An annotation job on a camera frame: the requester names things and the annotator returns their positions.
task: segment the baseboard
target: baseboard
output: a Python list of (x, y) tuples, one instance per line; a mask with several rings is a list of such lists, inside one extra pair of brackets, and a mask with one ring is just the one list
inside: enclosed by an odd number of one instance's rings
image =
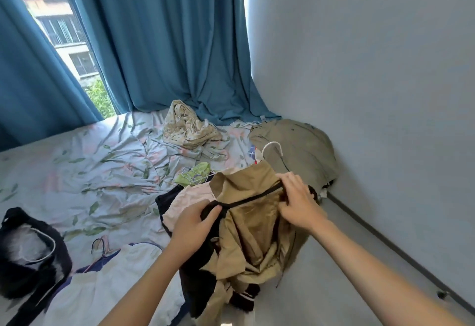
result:
[(327, 193), (328, 199), (335, 203), (338, 207), (340, 207), (343, 211), (345, 211), (348, 215), (350, 215), (353, 220), (358, 222), (361, 226), (371, 232), (374, 236), (376, 236), (380, 241), (382, 241), (386, 246), (388, 246), (391, 250), (396, 252), (399, 256), (401, 256), (407, 263), (409, 263), (414, 269), (418, 270), (422, 275), (424, 275), (429, 281), (431, 281), (436, 287), (438, 287), (441, 291), (444, 291), (449, 294), (449, 296), (460, 306), (462, 306), (465, 310), (470, 312), (472, 315), (475, 316), (475, 307), (470, 305), (465, 299), (460, 297), (454, 290), (448, 287), (445, 283), (439, 280), (436, 276), (434, 276), (430, 271), (428, 271), (424, 266), (414, 260), (411, 256), (409, 256), (406, 252), (401, 250), (398, 246), (396, 246), (392, 241), (386, 238), (382, 233), (380, 233), (377, 229), (372, 227), (368, 222), (363, 220), (360, 216), (358, 216), (355, 212), (353, 212), (347, 205), (342, 203), (338, 198), (332, 195), (330, 192)]

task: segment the bed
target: bed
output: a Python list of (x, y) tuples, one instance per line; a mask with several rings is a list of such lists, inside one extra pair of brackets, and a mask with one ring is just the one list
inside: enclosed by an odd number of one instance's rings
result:
[[(163, 141), (163, 112), (108, 118), (0, 153), (0, 217), (21, 207), (64, 237), (73, 271), (93, 262), (92, 242), (107, 235), (110, 247), (169, 237), (155, 198), (170, 191), (183, 167), (207, 161), (214, 170), (243, 168), (251, 124), (218, 129), (222, 140), (187, 150)], [(19, 305), (0, 299), (0, 325)], [(41, 314), (32, 325), (40, 325)]]

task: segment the gray floor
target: gray floor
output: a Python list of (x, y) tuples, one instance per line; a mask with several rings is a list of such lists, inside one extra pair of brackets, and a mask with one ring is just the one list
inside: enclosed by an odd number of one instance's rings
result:
[[(437, 299), (437, 288), (395, 252), (366, 231), (331, 201), (325, 200), (329, 218), (348, 236), (365, 247), (427, 295)], [(445, 306), (467, 325), (475, 326), (475, 317), (449, 300)], [(253, 314), (243, 315), (228, 307), (223, 324), (287, 325), (381, 325), (371, 310), (335, 265), (325, 250), (310, 239), (300, 251), (297, 262), (284, 276), (278, 288), (265, 284), (256, 300)], [(180, 326), (191, 325), (189, 318)]]

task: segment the hand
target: hand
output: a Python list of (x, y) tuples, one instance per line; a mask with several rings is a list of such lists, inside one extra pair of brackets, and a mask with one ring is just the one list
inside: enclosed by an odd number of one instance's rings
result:
[(279, 203), (280, 214), (294, 226), (312, 231), (315, 223), (326, 219), (325, 211), (313, 200), (308, 186), (293, 172), (277, 173), (287, 193), (288, 204)]
[(181, 263), (184, 263), (201, 247), (206, 236), (210, 233), (211, 226), (219, 216), (222, 207), (216, 206), (208, 217), (201, 221), (201, 211), (209, 203), (210, 200), (203, 200), (188, 206), (178, 217), (167, 248), (174, 250), (174, 254)]

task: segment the left hand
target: left hand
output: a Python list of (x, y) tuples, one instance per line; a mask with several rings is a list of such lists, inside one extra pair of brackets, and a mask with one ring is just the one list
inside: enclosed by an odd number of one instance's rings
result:
[(219, 216), (222, 207), (216, 206), (208, 217), (201, 221), (201, 211), (209, 203), (210, 200), (203, 200), (188, 206), (178, 217), (168, 248), (174, 250), (181, 262), (185, 262), (201, 247)]

